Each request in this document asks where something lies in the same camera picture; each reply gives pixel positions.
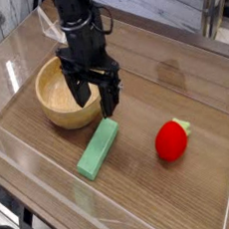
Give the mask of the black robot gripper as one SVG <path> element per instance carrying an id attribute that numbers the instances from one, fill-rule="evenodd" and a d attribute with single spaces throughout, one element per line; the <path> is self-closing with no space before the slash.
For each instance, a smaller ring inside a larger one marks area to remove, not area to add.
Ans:
<path id="1" fill-rule="evenodd" d="M 104 117 L 110 117 L 119 103 L 119 64 L 106 50 L 106 35 L 113 27 L 105 29 L 101 21 L 63 25 L 68 47 L 56 52 L 75 102 L 83 108 L 92 93 L 89 83 L 98 85 Z"/>

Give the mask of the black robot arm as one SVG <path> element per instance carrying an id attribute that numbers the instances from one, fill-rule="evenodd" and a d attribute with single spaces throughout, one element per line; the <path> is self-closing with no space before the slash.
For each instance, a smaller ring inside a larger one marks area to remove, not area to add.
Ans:
<path id="1" fill-rule="evenodd" d="M 106 50 L 106 35 L 113 28 L 104 29 L 100 10 L 103 6 L 94 0 L 53 0 L 60 27 L 67 37 L 67 48 L 59 48 L 56 56 L 61 61 L 75 102 L 84 107 L 90 99 L 90 84 L 98 87 L 101 111 L 110 117 L 119 103 L 119 63 Z"/>

